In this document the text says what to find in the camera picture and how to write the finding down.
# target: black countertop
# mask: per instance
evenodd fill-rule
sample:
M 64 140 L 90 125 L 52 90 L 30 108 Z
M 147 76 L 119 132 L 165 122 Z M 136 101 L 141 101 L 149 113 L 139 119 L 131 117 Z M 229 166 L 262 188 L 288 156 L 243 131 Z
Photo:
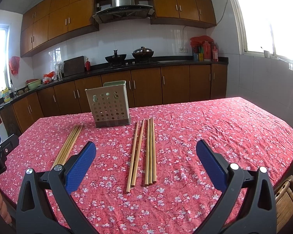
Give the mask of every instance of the black countertop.
M 152 62 L 158 62 L 158 63 L 145 63 L 141 65 L 132 64 L 132 61 L 134 59 L 125 60 L 129 63 L 129 65 L 119 67 L 119 68 L 113 68 L 110 67 L 109 63 L 103 63 L 99 65 L 93 65 L 91 66 L 91 71 L 67 76 L 59 80 L 55 80 L 51 83 L 42 84 L 36 89 L 30 90 L 28 92 L 23 93 L 20 96 L 12 98 L 9 102 L 0 104 L 0 111 L 4 108 L 6 105 L 10 105 L 18 100 L 23 99 L 27 95 L 37 92 L 39 90 L 55 86 L 61 83 L 67 83 L 71 82 L 77 79 L 83 79 L 90 76 L 96 76 L 96 75 L 103 75 L 103 74 L 109 74 L 113 72 L 121 72 L 121 71 L 127 71 L 127 70 L 135 70 L 135 69 L 144 69 L 144 68 L 158 68 L 158 67 L 165 67 L 165 66 L 174 66 L 174 65 L 210 65 L 210 64 L 224 64 L 228 65 L 228 58 L 227 57 L 219 57 L 218 62 L 206 62 L 206 61 L 193 61 L 192 56 L 165 56 L 165 57 L 152 57 Z

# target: pink floral tablecloth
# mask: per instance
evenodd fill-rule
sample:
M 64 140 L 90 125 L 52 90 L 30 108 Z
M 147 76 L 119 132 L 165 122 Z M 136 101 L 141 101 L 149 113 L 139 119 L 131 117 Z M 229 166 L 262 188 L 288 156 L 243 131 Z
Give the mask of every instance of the pink floral tablecloth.
M 130 109 L 131 125 L 95 128 L 91 113 L 39 119 L 8 156 L 0 187 L 17 202 L 27 168 L 50 170 L 76 124 L 84 128 L 71 154 L 92 141 L 94 162 L 72 193 L 93 226 L 112 233 L 192 233 L 206 218 L 221 192 L 214 189 L 195 146 L 200 139 L 242 168 L 268 168 L 275 185 L 293 161 L 293 129 L 281 119 L 236 97 Z M 155 117 L 157 183 L 143 187 L 146 126 L 136 187 L 126 194 L 135 123 Z M 51 191 L 47 192 L 61 224 L 66 225 Z M 237 214 L 241 193 L 232 217 Z

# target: metal screw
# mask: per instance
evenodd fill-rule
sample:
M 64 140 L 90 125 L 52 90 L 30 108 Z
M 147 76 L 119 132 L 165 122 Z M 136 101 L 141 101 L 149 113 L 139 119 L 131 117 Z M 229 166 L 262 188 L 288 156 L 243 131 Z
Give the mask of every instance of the metal screw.
M 232 164 L 230 164 L 230 168 L 232 170 L 237 170 L 237 169 L 239 169 L 239 166 L 236 163 L 232 163 Z
M 267 169 L 266 169 L 265 167 L 263 167 L 263 166 L 261 166 L 261 167 L 259 168 L 259 170 L 260 170 L 262 173 L 266 173 L 266 172 L 267 172 Z
M 33 172 L 33 169 L 32 168 L 29 168 L 26 170 L 26 174 L 31 174 Z
M 60 164 L 57 164 L 53 169 L 58 172 L 62 170 L 62 166 Z

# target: chopstick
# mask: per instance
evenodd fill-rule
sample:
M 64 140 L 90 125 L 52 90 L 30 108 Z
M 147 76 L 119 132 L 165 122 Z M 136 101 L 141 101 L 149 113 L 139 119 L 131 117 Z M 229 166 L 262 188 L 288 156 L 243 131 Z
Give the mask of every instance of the chopstick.
M 76 140 L 77 140 L 77 138 L 78 138 L 78 136 L 79 136 L 79 134 L 80 134 L 80 132 L 82 130 L 82 127 L 83 127 L 83 125 L 81 125 L 78 128 L 76 134 L 73 136 L 73 138 L 71 139 L 70 143 L 67 145 L 66 151 L 64 152 L 63 157 L 60 159 L 59 164 L 64 165 L 66 163 L 67 158 L 68 158 L 68 156 L 69 156 L 69 154 L 70 154 L 70 152 L 71 152 L 71 150 L 72 150 L 72 148 L 73 148 L 73 146 L 74 146 L 74 144 L 75 144 L 75 142 L 76 142 Z
M 152 151 L 153 151 L 153 183 L 156 183 L 156 153 L 155 153 L 155 130 L 154 117 L 152 117 Z
M 149 119 L 149 126 L 152 128 L 152 119 Z M 149 134 L 149 185 L 153 184 L 153 149 L 152 132 Z
M 64 144 L 63 144 L 60 152 L 58 153 L 58 155 L 57 155 L 57 157 L 56 157 L 51 169 L 53 169 L 53 167 L 56 166 L 59 163 L 60 158 L 62 157 L 64 151 L 66 150 L 67 144 L 69 143 L 71 138 L 76 134 L 77 130 L 78 130 L 78 126 L 76 125 L 76 126 L 74 126 L 73 130 L 70 132 L 70 134 L 68 135 L 66 141 L 64 142 Z
M 144 177 L 144 185 L 148 186 L 149 185 L 149 153 L 150 153 L 150 119 L 148 119 L 147 122 L 147 138 L 146 138 L 146 172 L 145 172 L 145 177 Z
M 137 122 L 136 131 L 135 131 L 135 137 L 133 139 L 131 162 L 130 162 L 130 169 L 129 169 L 129 174 L 128 174 L 126 192 L 130 192 L 130 188 L 131 188 L 131 178 L 132 178 L 133 164 L 134 164 L 134 160 L 135 160 L 136 143 L 137 143 L 137 135 L 138 135 L 138 126 L 139 126 L 139 121 Z
M 137 154 L 136 154 L 136 160 L 135 160 L 135 166 L 134 166 L 134 169 L 133 169 L 132 182 L 131 182 L 132 187 L 134 187 L 136 185 L 136 178 L 137 178 L 137 171 L 138 171 L 138 164 L 139 164 L 139 157 L 140 157 L 143 129 L 144 129 L 144 120 L 142 122 L 142 127 L 141 127 L 141 132 L 140 132 L 140 137 L 139 137 L 139 143 L 138 143 L 138 149 L 137 149 Z

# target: human hand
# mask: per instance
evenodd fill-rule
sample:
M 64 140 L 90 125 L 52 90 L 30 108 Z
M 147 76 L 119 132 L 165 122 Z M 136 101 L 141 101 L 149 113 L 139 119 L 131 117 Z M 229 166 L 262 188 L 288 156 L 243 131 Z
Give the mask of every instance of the human hand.
M 2 218 L 4 219 L 4 221 L 7 224 L 10 224 L 12 222 L 11 216 L 8 213 L 7 207 L 5 202 L 2 199 L 2 195 L 0 193 L 0 215 L 2 216 Z

